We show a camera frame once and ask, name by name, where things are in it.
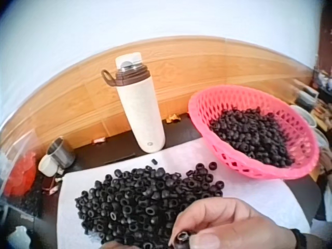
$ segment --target white cup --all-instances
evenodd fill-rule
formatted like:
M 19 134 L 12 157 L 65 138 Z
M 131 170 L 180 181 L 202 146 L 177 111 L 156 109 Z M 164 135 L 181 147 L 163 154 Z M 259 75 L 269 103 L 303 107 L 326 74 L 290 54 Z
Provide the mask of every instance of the white cup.
M 58 163 L 50 155 L 44 155 L 39 162 L 38 169 L 47 177 L 51 177 L 56 174 Z

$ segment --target white insulated bottle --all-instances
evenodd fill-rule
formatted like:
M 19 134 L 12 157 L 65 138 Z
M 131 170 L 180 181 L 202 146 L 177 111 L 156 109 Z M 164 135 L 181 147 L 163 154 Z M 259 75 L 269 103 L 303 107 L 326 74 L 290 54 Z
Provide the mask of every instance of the white insulated bottle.
M 116 87 L 124 112 L 140 148 L 153 153 L 165 145 L 154 83 L 139 52 L 125 54 L 115 59 L 116 77 L 102 70 L 107 84 Z

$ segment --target pink plastic basket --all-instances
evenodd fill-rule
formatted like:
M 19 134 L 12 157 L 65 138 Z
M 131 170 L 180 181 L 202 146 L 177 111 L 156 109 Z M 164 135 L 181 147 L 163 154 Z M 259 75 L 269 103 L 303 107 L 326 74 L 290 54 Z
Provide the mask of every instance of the pink plastic basket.
M 222 141 L 209 129 L 211 119 L 219 117 L 223 109 L 261 108 L 262 114 L 273 112 L 282 129 L 290 138 L 289 153 L 295 158 L 289 168 L 279 169 L 247 157 Z M 192 122 L 202 134 L 208 147 L 231 169 L 259 179 L 296 179 L 310 173 L 317 164 L 319 148 L 314 133 L 294 110 L 281 100 L 252 88 L 218 86 L 194 94 L 189 101 Z

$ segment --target hand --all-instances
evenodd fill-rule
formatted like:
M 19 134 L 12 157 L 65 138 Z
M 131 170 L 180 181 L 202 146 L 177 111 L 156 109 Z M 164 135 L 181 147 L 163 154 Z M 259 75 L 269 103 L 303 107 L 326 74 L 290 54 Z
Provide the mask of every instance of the hand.
M 180 213 L 170 244 L 185 230 L 197 232 L 189 239 L 191 249 L 294 249 L 293 233 L 276 225 L 245 202 L 208 198 L 194 202 Z

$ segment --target table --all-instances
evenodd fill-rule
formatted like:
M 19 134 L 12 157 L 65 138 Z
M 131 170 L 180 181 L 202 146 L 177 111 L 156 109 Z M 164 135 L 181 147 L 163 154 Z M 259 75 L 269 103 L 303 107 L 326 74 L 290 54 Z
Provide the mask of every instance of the table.
M 169 148 L 181 143 L 189 142 L 201 137 L 196 131 L 187 114 L 181 115 L 181 122 L 164 125 L 166 144 L 164 148 Z M 130 155 L 139 157 L 145 155 L 131 131 L 109 137 L 106 143 L 99 145 L 86 145 L 75 150 L 77 159 L 68 172 L 75 172 L 85 169 L 96 168 L 110 162 L 125 158 Z M 311 223 L 315 216 L 320 201 L 321 194 L 317 184 L 307 175 L 303 178 L 286 181 L 288 187 L 294 193 L 306 218 Z M 43 196 L 40 218 L 35 218 L 33 223 L 33 245 L 32 248 L 57 248 L 57 210 L 59 192 L 52 196 Z

